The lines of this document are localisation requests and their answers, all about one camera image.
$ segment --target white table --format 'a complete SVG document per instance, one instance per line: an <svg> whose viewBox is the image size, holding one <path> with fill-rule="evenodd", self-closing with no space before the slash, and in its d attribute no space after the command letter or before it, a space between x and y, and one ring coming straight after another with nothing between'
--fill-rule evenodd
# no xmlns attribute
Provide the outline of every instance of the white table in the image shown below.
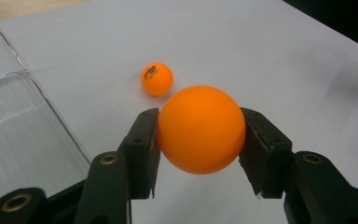
<svg viewBox="0 0 358 224"><path fill-rule="evenodd" d="M95 0L0 27L91 159L163 106L169 95L139 83L161 61L175 74L171 93L226 91L358 188L358 45L282 1ZM162 156L156 194L132 203L133 223L286 223L283 200L258 200L237 161L198 176Z"/></svg>

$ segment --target large orange ball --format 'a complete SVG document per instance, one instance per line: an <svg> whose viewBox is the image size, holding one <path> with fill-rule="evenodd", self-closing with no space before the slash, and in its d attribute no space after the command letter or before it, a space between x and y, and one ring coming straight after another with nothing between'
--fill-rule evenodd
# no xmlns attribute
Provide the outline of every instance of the large orange ball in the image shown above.
<svg viewBox="0 0 358 224"><path fill-rule="evenodd" d="M245 118L225 92L194 86L173 95L158 115L158 144L179 169L196 175L217 172L240 154Z"/></svg>
<svg viewBox="0 0 358 224"><path fill-rule="evenodd" d="M164 95L172 87L173 73L164 63L151 63L142 71L141 83L150 95Z"/></svg>

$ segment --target orange ball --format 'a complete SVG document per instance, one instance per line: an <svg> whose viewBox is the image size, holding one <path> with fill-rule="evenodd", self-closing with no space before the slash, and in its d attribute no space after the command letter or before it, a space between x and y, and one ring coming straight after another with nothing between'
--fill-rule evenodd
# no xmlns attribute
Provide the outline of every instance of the orange ball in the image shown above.
<svg viewBox="0 0 358 224"><path fill-rule="evenodd" d="M173 73L163 63L151 63L141 74L141 83L144 90L154 96L167 93L173 84Z"/></svg>
<svg viewBox="0 0 358 224"><path fill-rule="evenodd" d="M217 172L240 154L245 118L237 103L214 87L194 86L173 95L158 115L158 144L179 169Z"/></svg>

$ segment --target plastic container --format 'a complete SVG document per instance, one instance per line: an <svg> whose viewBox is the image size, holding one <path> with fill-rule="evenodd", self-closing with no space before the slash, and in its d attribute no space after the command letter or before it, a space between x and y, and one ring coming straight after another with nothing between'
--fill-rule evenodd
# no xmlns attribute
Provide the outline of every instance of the plastic container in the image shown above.
<svg viewBox="0 0 358 224"><path fill-rule="evenodd" d="M0 31L0 197L37 187L47 196L87 176L81 146Z"/></svg>

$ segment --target tabletop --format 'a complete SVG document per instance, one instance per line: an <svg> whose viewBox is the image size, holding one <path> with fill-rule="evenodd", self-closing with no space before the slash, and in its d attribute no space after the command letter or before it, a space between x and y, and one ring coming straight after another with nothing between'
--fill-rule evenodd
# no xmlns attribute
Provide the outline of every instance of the tabletop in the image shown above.
<svg viewBox="0 0 358 224"><path fill-rule="evenodd" d="M0 21L68 7L87 0L0 0Z"/></svg>
<svg viewBox="0 0 358 224"><path fill-rule="evenodd" d="M358 188L358 44L282 1L94 0L0 28L90 160L117 150L139 113L202 84L259 111L293 151L325 155ZM152 62L174 73L162 97L140 85ZM161 156L156 198L134 201L132 218L287 223L282 204L258 199L237 161L190 175Z"/></svg>

